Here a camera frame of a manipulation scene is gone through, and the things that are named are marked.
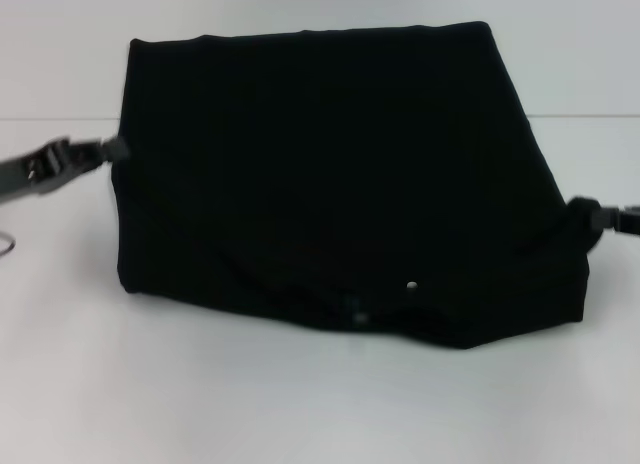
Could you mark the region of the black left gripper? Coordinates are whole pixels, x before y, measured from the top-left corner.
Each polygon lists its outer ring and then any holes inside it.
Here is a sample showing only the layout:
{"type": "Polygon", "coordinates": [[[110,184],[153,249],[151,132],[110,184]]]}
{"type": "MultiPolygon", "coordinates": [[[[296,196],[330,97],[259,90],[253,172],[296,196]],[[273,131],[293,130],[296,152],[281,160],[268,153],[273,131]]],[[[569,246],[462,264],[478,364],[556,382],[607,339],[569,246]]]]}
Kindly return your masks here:
{"type": "Polygon", "coordinates": [[[68,139],[51,141],[1,162],[1,203],[53,192],[73,179],[73,168],[87,173],[129,157],[129,147],[120,136],[71,144],[68,139]]]}

